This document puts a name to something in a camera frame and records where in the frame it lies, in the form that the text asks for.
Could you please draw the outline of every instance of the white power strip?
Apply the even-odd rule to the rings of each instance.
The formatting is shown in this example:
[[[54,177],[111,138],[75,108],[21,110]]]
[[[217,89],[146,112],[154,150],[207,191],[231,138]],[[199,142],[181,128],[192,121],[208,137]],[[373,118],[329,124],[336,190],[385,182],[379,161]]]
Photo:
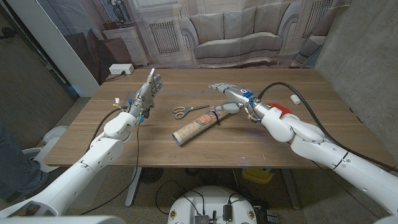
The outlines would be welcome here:
[[[109,68],[109,71],[112,75],[122,74],[123,71],[129,75],[132,73],[132,71],[134,71],[134,66],[132,66],[132,64],[112,64]]]

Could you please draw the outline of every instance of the printed backdrop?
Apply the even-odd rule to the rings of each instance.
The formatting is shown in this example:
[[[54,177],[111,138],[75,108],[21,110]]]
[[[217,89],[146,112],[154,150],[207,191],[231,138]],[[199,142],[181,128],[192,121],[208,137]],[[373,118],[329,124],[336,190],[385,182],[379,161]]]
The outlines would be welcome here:
[[[135,68],[312,67],[339,0],[38,0],[99,84]]]

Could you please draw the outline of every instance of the cardboard tube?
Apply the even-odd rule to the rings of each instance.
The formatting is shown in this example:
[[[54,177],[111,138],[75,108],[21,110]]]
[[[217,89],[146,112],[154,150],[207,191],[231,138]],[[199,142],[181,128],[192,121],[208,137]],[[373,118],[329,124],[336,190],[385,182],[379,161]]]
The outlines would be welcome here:
[[[225,116],[229,115],[229,113],[224,111],[217,111],[218,120],[223,119]],[[181,146],[183,143],[196,136],[197,134],[204,131],[206,128],[209,128],[213,124],[217,122],[217,118],[213,112],[208,112],[198,119],[192,121],[187,124],[183,128],[173,133],[174,141],[178,146]]]

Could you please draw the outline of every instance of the robotic arm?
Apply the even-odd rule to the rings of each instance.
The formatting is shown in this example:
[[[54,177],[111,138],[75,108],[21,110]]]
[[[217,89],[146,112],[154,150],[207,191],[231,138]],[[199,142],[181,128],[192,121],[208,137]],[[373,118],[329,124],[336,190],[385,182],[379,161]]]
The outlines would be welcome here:
[[[337,146],[320,128],[301,121],[293,114],[271,107],[240,86],[214,83],[209,88],[224,93],[233,103],[213,108],[237,113],[244,108],[252,121],[259,121],[271,136],[290,142],[292,150],[307,159],[327,166],[356,188],[373,198],[390,214],[398,215],[398,178],[372,163]]]
[[[109,121],[90,145],[90,150],[36,196],[0,211],[0,218],[18,216],[60,216],[79,196],[90,180],[105,166],[116,160],[134,127],[148,118],[153,99],[162,88],[160,75],[150,71],[147,81],[137,90],[127,112]]]

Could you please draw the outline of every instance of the jeans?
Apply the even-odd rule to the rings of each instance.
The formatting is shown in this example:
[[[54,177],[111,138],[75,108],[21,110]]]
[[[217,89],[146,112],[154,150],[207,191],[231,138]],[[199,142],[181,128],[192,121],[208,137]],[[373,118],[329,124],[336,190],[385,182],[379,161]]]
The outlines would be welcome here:
[[[27,195],[44,185],[49,174],[27,159],[14,138],[0,124],[0,198],[15,192]]]

